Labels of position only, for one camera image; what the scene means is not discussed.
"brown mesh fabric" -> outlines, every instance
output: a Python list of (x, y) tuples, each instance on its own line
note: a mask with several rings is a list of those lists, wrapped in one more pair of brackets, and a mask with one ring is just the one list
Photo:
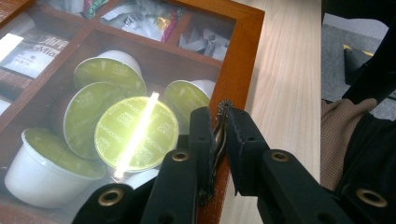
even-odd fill
[(320, 185), (334, 190), (344, 167), (350, 137), (363, 115), (376, 107), (375, 99), (354, 105), (348, 99), (321, 103)]

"wooden box frame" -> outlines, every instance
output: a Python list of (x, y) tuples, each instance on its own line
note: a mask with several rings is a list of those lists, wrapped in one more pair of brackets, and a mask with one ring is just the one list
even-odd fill
[[(0, 6), (0, 29), (12, 18), (16, 17), (19, 13), (32, 5), (33, 2), (34, 1), (32, 0), (6, 1), (2, 6)], [(10, 73), (0, 71), (0, 89), (7, 89), (11, 92), (15, 91), (18, 94), (18, 98), (15, 102), (8, 108), (8, 110), (5, 111), (5, 113), (3, 113), (3, 115), (0, 116), (0, 157), (13, 158), (17, 150), (12, 150), (12, 148), (19, 148), (21, 145), (20, 139), (15, 140), (16, 138), (20, 138), (21, 131), (26, 127), (35, 126), (37, 123), (46, 122), (43, 118), (30, 115), (34, 112), (42, 113), (43, 111), (39, 108), (41, 106), (45, 107), (46, 103), (50, 102), (50, 99), (48, 98), (59, 96), (60, 93), (48, 95), (49, 91), (55, 92), (55, 89), (60, 88), (59, 83), (61, 80), (58, 80), (58, 78), (55, 78), (52, 75), (55, 74), (58, 69), (62, 69), (61, 67), (64, 66), (65, 63), (70, 62), (68, 58), (78, 48), (79, 40), (86, 38), (88, 35), (92, 35), (95, 31), (109, 32), (106, 27), (98, 24), (98, 18), (116, 6), (118, 2), (119, 1), (117, 0), (110, 0), (91, 21), (76, 18), (65, 13), (61, 13), (64, 14), (62, 16), (55, 16), (59, 19), (71, 21), (76, 26), (90, 26), (91, 29), (86, 32), (77, 31), (76, 36), (71, 39), (68, 48), (66, 48), (54, 60), (54, 62), (44, 70), (39, 78), (33, 80), (16, 78)], [(168, 2), (185, 8), (191, 8), (197, 11), (213, 14), (218, 17), (222, 17), (225, 20), (234, 21), (231, 44), (223, 63), (217, 63), (214, 60), (207, 60), (207, 62), (204, 63), (209, 63), (219, 68), (217, 84), (209, 104), (212, 117), (214, 118), (214, 116), (216, 116), (217, 105), (223, 99), (230, 99), (236, 107), (243, 109), (248, 97), (256, 52), (259, 46), (264, 12), (229, 0), (168, 0)], [(54, 13), (58, 14), (60, 12), (55, 12), (55, 10), (49, 9), (46, 13), (48, 15), (53, 15)], [(142, 43), (145, 41), (143, 40), (144, 37), (136, 38), (140, 38)], [(189, 59), (196, 60), (198, 62), (205, 60), (196, 53), (189, 53), (182, 51), (181, 49), (170, 48), (163, 43), (155, 44), (154, 48), (165, 51), (180, 51), (180, 55), (186, 55)], [(7, 166), (7, 162), (2, 162), (0, 165), (2, 167)], [(218, 171), (218, 177), (216, 180), (216, 196), (207, 206), (199, 208), (198, 223), (219, 223), (229, 173), (228, 162), (227, 160), (224, 160)], [(5, 171), (0, 171), (0, 177), (4, 179), (4, 176)], [(3, 189), (2, 185), (0, 185), (0, 191), (6, 190)]]

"floor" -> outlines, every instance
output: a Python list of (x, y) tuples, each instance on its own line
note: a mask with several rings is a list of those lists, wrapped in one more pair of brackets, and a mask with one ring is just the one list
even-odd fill
[[(322, 98), (338, 100), (345, 84), (343, 44), (375, 52), (388, 27), (380, 21), (346, 20), (326, 14), (322, 24)], [(373, 112), (380, 119), (396, 119), (396, 101), (386, 99)]]

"gray carpet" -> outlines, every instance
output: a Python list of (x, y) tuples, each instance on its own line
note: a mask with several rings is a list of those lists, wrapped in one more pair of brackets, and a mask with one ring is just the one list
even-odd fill
[[(349, 88), (344, 75), (344, 47), (375, 52), (381, 39), (349, 32), (328, 24), (322, 25), (321, 93), (330, 101), (341, 99)], [(372, 112), (380, 119), (396, 119), (396, 101), (386, 99)]]

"light wood tabletop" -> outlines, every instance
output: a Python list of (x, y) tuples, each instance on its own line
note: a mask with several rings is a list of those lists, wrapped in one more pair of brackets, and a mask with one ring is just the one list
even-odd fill
[[(320, 0), (236, 0), (265, 11), (246, 111), (270, 148), (291, 152), (319, 180)], [(220, 223), (262, 223), (257, 198), (234, 197)]]

